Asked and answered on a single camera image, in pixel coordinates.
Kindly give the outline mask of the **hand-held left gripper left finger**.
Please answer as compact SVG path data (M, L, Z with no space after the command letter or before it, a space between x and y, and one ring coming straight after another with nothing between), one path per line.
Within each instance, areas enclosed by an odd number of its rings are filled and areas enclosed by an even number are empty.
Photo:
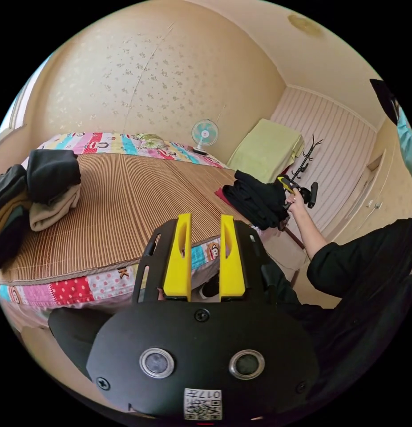
M191 225L191 213L178 216L163 285L167 298L191 298Z

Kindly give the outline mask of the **person's right hand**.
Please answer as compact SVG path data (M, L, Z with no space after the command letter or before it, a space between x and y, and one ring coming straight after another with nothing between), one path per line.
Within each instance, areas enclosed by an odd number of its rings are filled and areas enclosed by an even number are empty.
M293 217L307 213L303 197L297 189L294 189L292 193L287 195L286 203L289 204L288 210Z

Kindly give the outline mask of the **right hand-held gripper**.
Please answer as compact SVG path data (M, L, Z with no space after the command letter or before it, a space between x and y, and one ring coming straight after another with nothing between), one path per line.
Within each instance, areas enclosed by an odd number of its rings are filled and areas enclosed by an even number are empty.
M287 176L278 176L277 180L282 184L283 188L285 189L285 191L288 194L289 193L293 193L294 189L296 188L301 193L301 195L303 197L303 200L304 200L305 207L306 207L306 205L309 203L309 195L310 195L309 190L307 190L306 188L300 187L298 184L296 184L295 182L293 182ZM283 204L283 208L285 210L288 210L288 207L289 207L289 204L286 203L286 200L285 200L285 202Z

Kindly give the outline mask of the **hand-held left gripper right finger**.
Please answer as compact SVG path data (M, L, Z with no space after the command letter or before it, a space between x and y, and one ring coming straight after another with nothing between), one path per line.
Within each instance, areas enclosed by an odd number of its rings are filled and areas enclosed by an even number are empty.
M221 216L220 239L219 297L241 298L245 294L245 282L235 222L230 215Z

